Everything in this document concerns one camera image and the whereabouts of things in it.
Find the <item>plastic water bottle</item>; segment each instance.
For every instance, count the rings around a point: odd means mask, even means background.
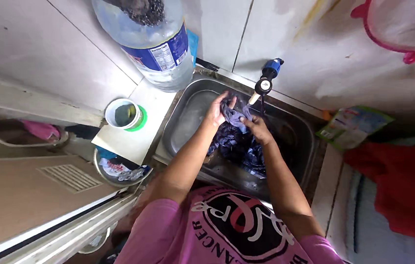
[[[193,76],[180,0],[92,0],[98,21],[141,73],[165,92]]]

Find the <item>bottle label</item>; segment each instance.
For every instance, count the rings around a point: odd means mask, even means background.
[[[158,46],[151,48],[121,47],[138,66],[158,71],[171,69],[180,65],[188,52],[185,22],[175,36]]]

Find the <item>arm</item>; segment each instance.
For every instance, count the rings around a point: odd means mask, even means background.
[[[279,147],[263,119],[254,116],[253,122],[248,120],[243,122],[263,147],[266,179],[276,216],[286,224],[297,240],[307,235],[325,237],[302,189],[281,157]]]
[[[226,92],[219,95],[211,103],[198,130],[176,153],[165,171],[156,179],[157,183],[148,202],[167,198],[181,204],[186,198],[203,164],[212,138],[220,124],[225,121],[220,110],[220,104],[227,94]],[[234,97],[230,102],[230,108],[233,108],[236,100]]]

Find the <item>person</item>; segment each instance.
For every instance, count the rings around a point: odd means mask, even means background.
[[[220,104],[226,96],[212,102],[198,130],[156,179],[149,204],[115,263],[343,263],[260,117],[242,122],[262,145],[274,213],[254,197],[225,187],[190,192],[225,121]]]

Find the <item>white bucket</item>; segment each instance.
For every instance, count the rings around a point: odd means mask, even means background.
[[[134,105],[136,107],[136,115],[134,116],[134,119],[125,126],[118,126],[115,120],[115,111],[118,107],[122,105]],[[141,110],[139,109],[139,106],[136,105],[133,101],[129,99],[116,99],[113,102],[108,105],[107,109],[105,110],[105,119],[107,120],[108,124],[110,126],[114,126],[121,129],[131,129],[134,128],[139,121],[139,119],[142,118]]]

